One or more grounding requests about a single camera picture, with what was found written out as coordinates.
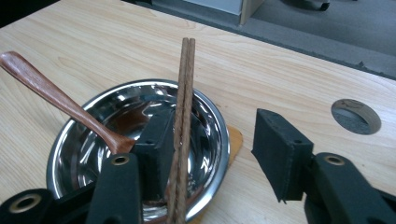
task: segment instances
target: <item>desk grommet hole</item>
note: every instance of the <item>desk grommet hole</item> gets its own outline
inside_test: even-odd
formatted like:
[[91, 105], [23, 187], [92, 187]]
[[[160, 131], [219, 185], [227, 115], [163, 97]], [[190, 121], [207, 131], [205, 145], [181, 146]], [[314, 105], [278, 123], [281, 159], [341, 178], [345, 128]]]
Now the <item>desk grommet hole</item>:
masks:
[[343, 128], [358, 134], [373, 134], [381, 128], [381, 118], [368, 105], [351, 99], [332, 104], [332, 117]]

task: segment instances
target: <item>table surface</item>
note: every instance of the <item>table surface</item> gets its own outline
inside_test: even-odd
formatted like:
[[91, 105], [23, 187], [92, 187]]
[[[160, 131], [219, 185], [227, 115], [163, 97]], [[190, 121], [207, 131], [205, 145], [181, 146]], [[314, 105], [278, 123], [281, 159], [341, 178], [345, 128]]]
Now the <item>table surface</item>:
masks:
[[[315, 143], [352, 160], [376, 188], [396, 194], [396, 82], [119, 0], [63, 0], [0, 30], [15, 50], [80, 105], [142, 78], [177, 80], [182, 37], [196, 39], [194, 88], [244, 144], [202, 223], [306, 223], [303, 202], [278, 203], [250, 150], [257, 108], [275, 111]], [[51, 145], [68, 116], [0, 71], [0, 203], [46, 187]], [[381, 118], [351, 133], [332, 104], [354, 99]]]

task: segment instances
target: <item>spoon handle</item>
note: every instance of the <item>spoon handle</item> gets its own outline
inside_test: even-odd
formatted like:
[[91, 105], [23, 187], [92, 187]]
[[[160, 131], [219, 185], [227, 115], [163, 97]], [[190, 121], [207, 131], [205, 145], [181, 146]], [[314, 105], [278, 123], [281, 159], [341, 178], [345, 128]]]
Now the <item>spoon handle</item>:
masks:
[[19, 53], [10, 51], [0, 56], [0, 65], [19, 82], [34, 91], [41, 98], [62, 110], [97, 133], [106, 142], [113, 154], [129, 152], [134, 140], [110, 131], [91, 114], [81, 108], [66, 93], [41, 74]]

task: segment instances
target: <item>bolt hole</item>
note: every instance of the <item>bolt hole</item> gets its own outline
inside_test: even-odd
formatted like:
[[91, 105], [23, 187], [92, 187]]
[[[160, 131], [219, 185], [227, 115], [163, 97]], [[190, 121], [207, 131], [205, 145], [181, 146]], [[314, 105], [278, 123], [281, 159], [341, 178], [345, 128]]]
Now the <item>bolt hole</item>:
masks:
[[367, 218], [367, 221], [369, 224], [386, 224], [383, 220], [375, 217], [369, 217]]
[[120, 218], [108, 217], [103, 224], [120, 224]]
[[335, 156], [327, 156], [324, 158], [324, 160], [330, 164], [333, 165], [344, 165], [345, 162], [341, 158], [335, 157]]
[[128, 157], [125, 156], [119, 156], [117, 158], [114, 158], [111, 163], [113, 163], [113, 165], [123, 165], [125, 163], [127, 163], [129, 161]]
[[11, 204], [9, 212], [14, 214], [26, 212], [38, 205], [40, 201], [41, 196], [39, 194], [23, 195]]
[[381, 118], [362, 102], [342, 99], [332, 104], [332, 116], [345, 129], [358, 134], [373, 134], [381, 128]]

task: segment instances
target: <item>wooden chopstick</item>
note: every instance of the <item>wooden chopstick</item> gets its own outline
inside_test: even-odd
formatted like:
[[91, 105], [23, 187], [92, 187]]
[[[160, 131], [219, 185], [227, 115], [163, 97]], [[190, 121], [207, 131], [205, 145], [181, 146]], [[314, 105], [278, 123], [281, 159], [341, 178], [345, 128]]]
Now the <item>wooden chopstick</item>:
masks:
[[175, 153], [169, 175], [167, 223], [185, 223], [195, 39], [183, 38], [175, 114]]
[[188, 181], [188, 160], [190, 152], [190, 132], [191, 132], [191, 106], [192, 106], [192, 82], [194, 73], [194, 52], [195, 39], [190, 39], [189, 53], [187, 60], [187, 72], [185, 80], [184, 105], [183, 105], [183, 126], [181, 132], [181, 155], [180, 167], [178, 169], [178, 192], [177, 192], [177, 223], [186, 222], [187, 211], [187, 181]]

